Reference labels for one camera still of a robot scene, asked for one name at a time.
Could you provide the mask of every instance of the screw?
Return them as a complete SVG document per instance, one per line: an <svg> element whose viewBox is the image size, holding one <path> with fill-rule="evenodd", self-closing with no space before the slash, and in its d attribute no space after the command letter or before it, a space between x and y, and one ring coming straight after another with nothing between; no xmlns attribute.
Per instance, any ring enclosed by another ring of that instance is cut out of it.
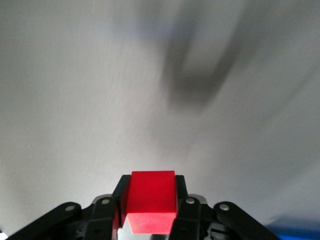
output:
<svg viewBox="0 0 320 240"><path fill-rule="evenodd" d="M223 210L223 211L228 211L230 208L229 208L229 206L227 205L227 204L221 204L220 206L219 206L219 208L221 209L221 210Z"/></svg>
<svg viewBox="0 0 320 240"><path fill-rule="evenodd" d="M108 198L105 198L101 201L102 204L108 204L110 200Z"/></svg>
<svg viewBox="0 0 320 240"><path fill-rule="evenodd" d="M67 206L64 210L65 210L66 212L69 212L69 211L72 211L73 209L75 209L75 205Z"/></svg>
<svg viewBox="0 0 320 240"><path fill-rule="evenodd" d="M187 198L187 199L185 200L185 202L186 202L187 204L194 204L194 203L195 203L195 200L194 200L193 198L189 197L189 198Z"/></svg>

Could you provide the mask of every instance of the red block's top face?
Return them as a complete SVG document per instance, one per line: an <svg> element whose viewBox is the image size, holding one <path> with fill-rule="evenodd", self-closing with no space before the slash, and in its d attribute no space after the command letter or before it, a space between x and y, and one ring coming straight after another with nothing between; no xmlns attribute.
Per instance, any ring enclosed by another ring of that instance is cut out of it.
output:
<svg viewBox="0 0 320 240"><path fill-rule="evenodd" d="M126 212L176 213L175 172L133 171L130 179Z"/></svg>

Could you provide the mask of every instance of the gray surface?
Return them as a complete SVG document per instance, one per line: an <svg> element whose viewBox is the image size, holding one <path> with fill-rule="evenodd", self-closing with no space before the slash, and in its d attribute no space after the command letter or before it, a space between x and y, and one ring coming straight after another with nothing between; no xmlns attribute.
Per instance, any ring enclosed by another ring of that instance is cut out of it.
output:
<svg viewBox="0 0 320 240"><path fill-rule="evenodd" d="M320 231L320 2L1 1L0 227L123 174Z"/></svg>

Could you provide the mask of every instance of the red block's front face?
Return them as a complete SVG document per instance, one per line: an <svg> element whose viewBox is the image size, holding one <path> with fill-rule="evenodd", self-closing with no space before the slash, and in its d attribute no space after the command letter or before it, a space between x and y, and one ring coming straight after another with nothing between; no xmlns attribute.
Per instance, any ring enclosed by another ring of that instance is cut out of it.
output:
<svg viewBox="0 0 320 240"><path fill-rule="evenodd" d="M126 205L133 234L169 234L177 216L174 171L134 171Z"/></svg>

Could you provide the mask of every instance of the red cube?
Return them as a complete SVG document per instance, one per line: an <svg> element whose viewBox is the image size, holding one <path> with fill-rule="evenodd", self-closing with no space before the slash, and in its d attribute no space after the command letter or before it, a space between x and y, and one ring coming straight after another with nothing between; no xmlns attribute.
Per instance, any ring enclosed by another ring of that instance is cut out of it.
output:
<svg viewBox="0 0 320 240"><path fill-rule="evenodd" d="M177 216L174 171L133 171L126 217L133 234L169 234Z"/></svg>

